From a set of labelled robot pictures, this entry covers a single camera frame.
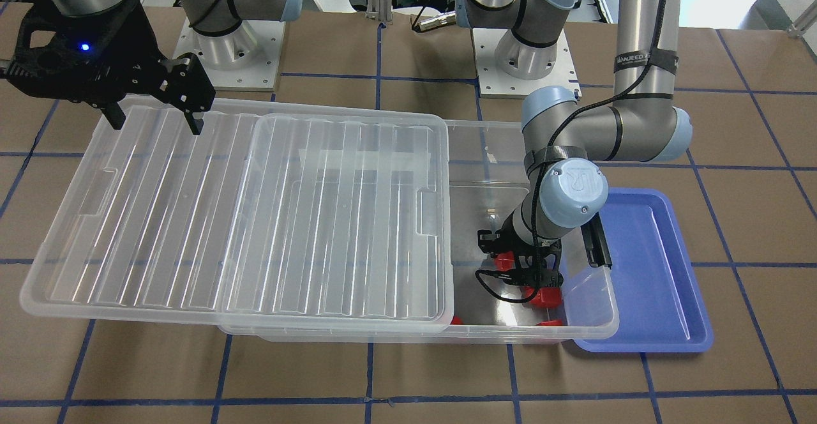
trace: blue plastic tray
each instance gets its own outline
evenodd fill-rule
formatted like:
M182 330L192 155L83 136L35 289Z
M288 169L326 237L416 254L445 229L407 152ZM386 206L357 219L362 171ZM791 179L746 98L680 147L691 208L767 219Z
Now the blue plastic tray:
M590 352L703 352L712 326L669 199L653 189L610 189L601 223L613 257L620 324Z

